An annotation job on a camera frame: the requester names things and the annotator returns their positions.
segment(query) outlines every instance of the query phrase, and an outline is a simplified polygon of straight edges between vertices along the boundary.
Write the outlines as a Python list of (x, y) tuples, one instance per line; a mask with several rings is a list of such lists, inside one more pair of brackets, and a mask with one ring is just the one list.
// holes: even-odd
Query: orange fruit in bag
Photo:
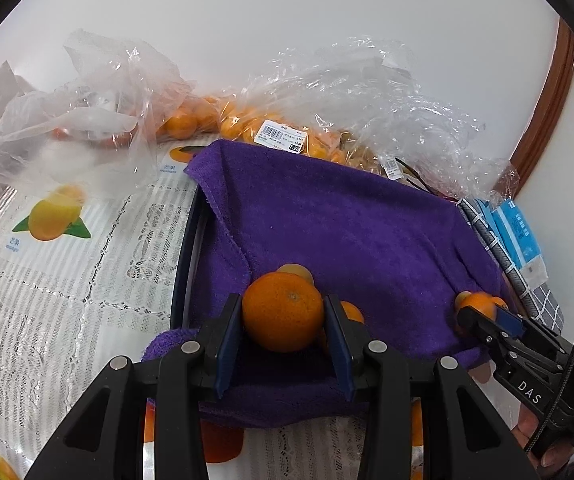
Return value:
[(274, 123), (278, 124), (287, 124), (285, 118), (276, 112), (269, 112), (268, 114), (265, 115), (265, 119), (268, 121), (273, 121)]
[(254, 119), (251, 119), (250, 121), (247, 121), (247, 123), (243, 127), (242, 140), (244, 142), (247, 142), (248, 144), (254, 142), (256, 134), (260, 131), (260, 128), (263, 126), (264, 122), (265, 122), (264, 117), (256, 117)]
[(245, 125), (254, 118), (254, 111), (251, 108), (232, 110), (228, 116), (221, 114), (221, 117), (221, 136), (225, 139), (236, 140), (242, 135)]
[(309, 131), (307, 133), (307, 144), (305, 154), (314, 158), (321, 158), (322, 160), (329, 159), (329, 148), (318, 137)]
[(229, 117), (236, 107), (236, 101), (233, 96), (227, 97), (205, 97), (205, 101), (216, 107), (218, 122), (221, 123)]
[(178, 108), (160, 130), (177, 140), (189, 139), (196, 133), (198, 121), (191, 110)]
[(347, 163), (347, 153), (343, 150), (334, 150), (329, 154), (329, 160), (344, 166)]
[(218, 126), (218, 112), (213, 104), (205, 99), (196, 98), (192, 102), (192, 110), (200, 131), (208, 132), (216, 129)]
[(243, 324), (260, 346), (273, 352), (296, 352), (310, 345), (323, 326), (320, 292), (291, 272), (269, 272), (243, 294)]

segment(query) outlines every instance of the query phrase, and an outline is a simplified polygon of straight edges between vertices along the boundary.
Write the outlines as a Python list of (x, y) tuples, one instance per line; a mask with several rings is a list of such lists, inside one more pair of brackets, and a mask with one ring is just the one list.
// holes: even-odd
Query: red object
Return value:
[(218, 426), (201, 420), (201, 433), (203, 434), (205, 462), (208, 464), (219, 464), (232, 460), (243, 449), (245, 436), (243, 428)]

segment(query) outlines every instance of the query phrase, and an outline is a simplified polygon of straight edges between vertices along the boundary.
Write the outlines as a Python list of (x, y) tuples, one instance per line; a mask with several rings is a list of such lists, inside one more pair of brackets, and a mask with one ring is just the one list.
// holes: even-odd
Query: printed fruit image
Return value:
[(33, 206), (29, 216), (14, 227), (13, 232), (29, 231), (36, 240), (43, 242), (64, 234), (91, 238), (80, 218), (83, 205), (84, 192), (80, 187), (73, 184), (59, 186)]
[(184, 162), (188, 164), (194, 155), (200, 153), (204, 149), (204, 146), (180, 146), (179, 148), (172, 148), (169, 150), (169, 158), (176, 162)]
[(304, 349), (325, 319), (320, 292), (291, 272), (270, 272), (249, 285), (242, 316), (251, 339), (273, 352)]

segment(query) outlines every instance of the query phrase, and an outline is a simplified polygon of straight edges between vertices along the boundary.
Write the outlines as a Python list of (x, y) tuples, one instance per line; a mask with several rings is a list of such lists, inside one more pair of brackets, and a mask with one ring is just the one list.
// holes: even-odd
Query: orange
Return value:
[(191, 110), (178, 108), (173, 116), (163, 124), (159, 133), (167, 133), (177, 140), (184, 140), (196, 133), (198, 121)]
[(494, 321), (496, 320), (496, 300), (486, 292), (471, 292), (469, 294), (461, 292), (456, 296), (456, 314), (458, 314), (458, 311), (464, 306), (473, 307), (483, 314), (483, 316)]
[(349, 303), (349, 301), (341, 301), (340, 304), (343, 306), (347, 319), (365, 324), (363, 313), (358, 310), (358, 307), (356, 307), (355, 304)]
[(238, 139), (238, 137), (241, 136), (245, 125), (254, 118), (253, 110), (250, 110), (249, 108), (240, 112), (232, 110), (227, 117), (222, 117), (221, 136), (229, 140)]
[(411, 405), (411, 445), (423, 445), (423, 410), (418, 399)]
[(307, 134), (307, 147), (305, 149), (307, 156), (314, 158), (322, 158), (327, 160), (329, 158), (329, 149), (327, 146), (312, 133)]
[(216, 104), (216, 106), (221, 111), (221, 113), (219, 114), (220, 121), (224, 121), (234, 112), (234, 108), (236, 107), (236, 101), (232, 96), (224, 97), (222, 99), (218, 99), (218, 104)]
[(270, 272), (249, 285), (242, 315), (251, 339), (273, 352), (302, 350), (325, 320), (320, 292), (291, 272)]
[(269, 112), (268, 114), (265, 115), (265, 118), (269, 121), (273, 121), (274, 123), (286, 124), (285, 118), (282, 115), (277, 114), (276, 112)]
[(220, 464), (236, 458), (243, 449), (245, 430), (218, 426), (206, 420), (201, 420), (203, 437), (203, 452), (205, 462)]
[[(365, 317), (363, 317), (363, 313), (358, 309), (357, 306), (355, 306), (355, 304), (349, 303), (349, 301), (341, 301), (340, 304), (345, 311), (347, 319), (365, 324)], [(325, 334), (324, 329), (320, 329), (320, 332), (318, 333), (318, 344), (326, 354), (329, 354), (329, 347), (327, 346), (327, 334)]]
[(329, 160), (334, 164), (345, 165), (347, 161), (347, 153), (342, 150), (334, 150), (329, 154)]
[(196, 117), (198, 129), (202, 132), (215, 130), (217, 127), (218, 112), (213, 104), (205, 99), (197, 98), (193, 103), (193, 115)]
[(124, 132), (121, 134), (115, 134), (107, 139), (103, 140), (92, 140), (92, 144), (97, 144), (103, 148), (124, 148), (129, 146), (133, 140), (134, 133), (138, 126), (136, 126), (131, 132)]
[(260, 130), (261, 126), (263, 126), (264, 122), (265, 122), (264, 117), (257, 117), (255, 119), (251, 119), (250, 121), (247, 121), (247, 124), (245, 124), (245, 126), (243, 127), (243, 132), (242, 132), (243, 141), (247, 142), (248, 144), (251, 144), (252, 142), (254, 142), (254, 138), (256, 137), (256, 134)]
[(507, 303), (503, 298), (499, 298), (498, 296), (492, 296), (491, 299), (494, 300), (494, 303), (496, 303), (496, 305), (499, 306), (500, 308), (509, 310), (509, 307), (507, 306)]
[(309, 269), (299, 264), (284, 264), (283, 266), (278, 267), (276, 272), (291, 272), (296, 276), (305, 278), (312, 285), (314, 284), (314, 277), (311, 275), (311, 272), (309, 272)]
[(147, 403), (145, 410), (145, 442), (154, 442), (156, 409), (153, 404)]

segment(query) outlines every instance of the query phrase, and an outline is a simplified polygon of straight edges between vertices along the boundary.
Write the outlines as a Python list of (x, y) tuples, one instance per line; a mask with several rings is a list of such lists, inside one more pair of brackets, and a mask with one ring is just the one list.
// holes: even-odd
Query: mango illustration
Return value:
[(40, 200), (29, 216), (22, 220), (14, 232), (29, 231), (36, 240), (55, 240), (63, 234), (91, 238), (80, 218), (84, 205), (84, 192), (73, 184), (59, 186)]

